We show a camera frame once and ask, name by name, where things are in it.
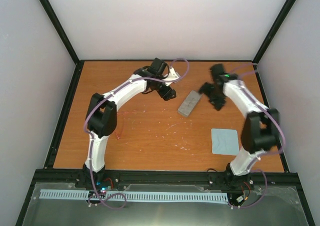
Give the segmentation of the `grey glasses case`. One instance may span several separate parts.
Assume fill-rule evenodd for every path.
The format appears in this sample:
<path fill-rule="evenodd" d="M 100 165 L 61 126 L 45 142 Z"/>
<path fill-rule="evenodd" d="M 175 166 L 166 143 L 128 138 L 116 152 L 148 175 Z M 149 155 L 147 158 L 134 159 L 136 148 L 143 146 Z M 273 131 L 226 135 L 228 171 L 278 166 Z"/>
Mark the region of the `grey glasses case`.
<path fill-rule="evenodd" d="M 191 91 L 178 108 L 178 113 L 184 117 L 188 117 L 201 99 L 201 94 Z"/>

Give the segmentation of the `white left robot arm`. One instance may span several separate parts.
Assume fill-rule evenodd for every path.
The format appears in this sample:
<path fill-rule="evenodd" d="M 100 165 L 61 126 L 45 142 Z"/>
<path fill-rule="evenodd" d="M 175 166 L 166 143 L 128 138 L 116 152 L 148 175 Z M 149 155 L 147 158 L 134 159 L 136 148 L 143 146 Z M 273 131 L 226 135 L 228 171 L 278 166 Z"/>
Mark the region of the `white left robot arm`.
<path fill-rule="evenodd" d="M 83 130 L 89 135 L 89 148 L 84 165 L 89 170 L 86 181 L 92 187 L 103 184 L 104 175 L 101 171 L 105 169 L 108 139 L 117 126 L 118 110 L 136 95 L 146 93 L 148 89 L 158 92 L 165 101 L 171 100 L 176 97 L 176 92 L 170 85 L 177 81 L 180 81 L 180 76 L 173 67 L 168 69 L 166 75 L 150 68 L 140 68 L 117 88 L 102 95 L 95 93 L 91 97 Z"/>

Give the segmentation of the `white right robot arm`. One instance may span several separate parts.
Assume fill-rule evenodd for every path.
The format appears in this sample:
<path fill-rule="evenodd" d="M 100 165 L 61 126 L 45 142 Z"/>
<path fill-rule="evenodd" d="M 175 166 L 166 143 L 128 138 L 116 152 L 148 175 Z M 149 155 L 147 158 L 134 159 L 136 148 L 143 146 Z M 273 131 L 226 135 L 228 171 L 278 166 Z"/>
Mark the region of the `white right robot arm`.
<path fill-rule="evenodd" d="M 227 164 L 223 176 L 224 184 L 235 188 L 240 181 L 248 178 L 254 164 L 277 144 L 280 134 L 279 112 L 259 102 L 237 74 L 213 73 L 211 77 L 213 83 L 204 83 L 199 93 L 206 95 L 217 111 L 229 98 L 244 116 L 241 149 Z"/>

